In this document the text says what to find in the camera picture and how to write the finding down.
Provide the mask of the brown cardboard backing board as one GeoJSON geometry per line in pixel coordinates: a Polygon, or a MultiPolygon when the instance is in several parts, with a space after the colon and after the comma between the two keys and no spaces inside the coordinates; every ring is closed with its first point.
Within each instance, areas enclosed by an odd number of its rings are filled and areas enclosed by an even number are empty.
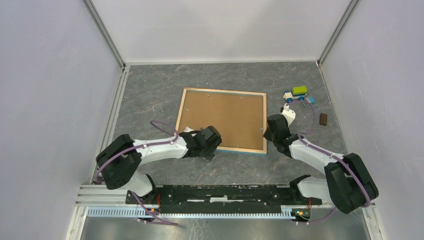
{"type": "Polygon", "coordinates": [[[176,129],[199,130],[213,126],[220,133],[218,150],[267,154],[267,95],[247,92],[186,87],[183,90],[176,129]]]}

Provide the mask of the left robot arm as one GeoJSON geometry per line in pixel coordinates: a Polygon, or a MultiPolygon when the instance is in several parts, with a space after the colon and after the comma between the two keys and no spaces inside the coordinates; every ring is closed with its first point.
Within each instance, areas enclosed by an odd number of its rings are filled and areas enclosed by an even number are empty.
{"type": "Polygon", "coordinates": [[[117,137],[97,157],[94,181],[107,189],[126,189],[139,197],[154,192],[154,182],[138,171],[141,165],[166,159],[202,158],[211,161],[222,143],[221,134],[213,126],[200,130],[186,128],[168,138],[131,139],[128,134],[117,137]]]}

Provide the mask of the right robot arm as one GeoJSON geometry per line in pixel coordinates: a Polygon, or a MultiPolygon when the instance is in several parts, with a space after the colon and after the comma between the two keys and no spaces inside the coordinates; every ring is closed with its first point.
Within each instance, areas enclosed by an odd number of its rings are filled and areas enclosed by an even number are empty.
{"type": "Polygon", "coordinates": [[[345,214],[366,208],[379,197],[379,189],[358,154],[335,153],[311,143],[302,134],[292,134],[282,114],[267,118],[263,136],[279,153],[324,174],[324,178],[306,176],[295,183],[301,196],[329,201],[345,214]]]}

